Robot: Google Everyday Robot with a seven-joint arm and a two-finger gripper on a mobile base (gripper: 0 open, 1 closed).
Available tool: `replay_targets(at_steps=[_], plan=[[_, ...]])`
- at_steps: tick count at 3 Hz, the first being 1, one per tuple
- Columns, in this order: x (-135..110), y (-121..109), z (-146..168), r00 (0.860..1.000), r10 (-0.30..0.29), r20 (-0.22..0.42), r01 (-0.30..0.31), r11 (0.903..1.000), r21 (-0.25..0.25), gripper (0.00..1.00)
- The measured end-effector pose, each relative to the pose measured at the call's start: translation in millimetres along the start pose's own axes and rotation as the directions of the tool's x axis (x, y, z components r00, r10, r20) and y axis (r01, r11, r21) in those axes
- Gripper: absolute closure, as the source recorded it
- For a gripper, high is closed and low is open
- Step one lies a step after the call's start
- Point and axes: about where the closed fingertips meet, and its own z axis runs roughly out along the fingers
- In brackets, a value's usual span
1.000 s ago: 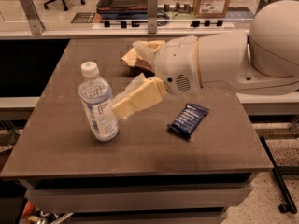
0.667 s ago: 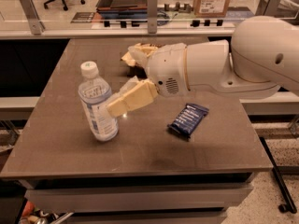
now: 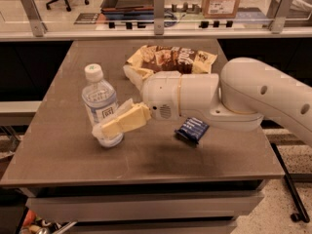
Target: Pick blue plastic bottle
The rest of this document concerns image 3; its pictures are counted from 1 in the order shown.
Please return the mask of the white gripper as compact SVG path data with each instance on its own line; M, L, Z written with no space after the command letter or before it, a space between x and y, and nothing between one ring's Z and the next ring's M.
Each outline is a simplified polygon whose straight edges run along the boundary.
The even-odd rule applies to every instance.
M93 126L94 137L112 139L145 126L151 116L155 120L179 118L177 97L181 74L178 71L161 71L153 75L151 69L133 68L128 64L123 70L136 88L142 89L144 103L134 103L131 98L126 100L112 115Z

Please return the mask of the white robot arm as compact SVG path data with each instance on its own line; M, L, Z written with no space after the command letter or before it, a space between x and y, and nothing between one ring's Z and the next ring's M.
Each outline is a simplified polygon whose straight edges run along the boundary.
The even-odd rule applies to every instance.
M160 71L140 84L141 102L126 100L93 126L100 142L151 118L197 118L211 127L252 131L269 119L312 145L312 88L253 58L234 58L218 74Z

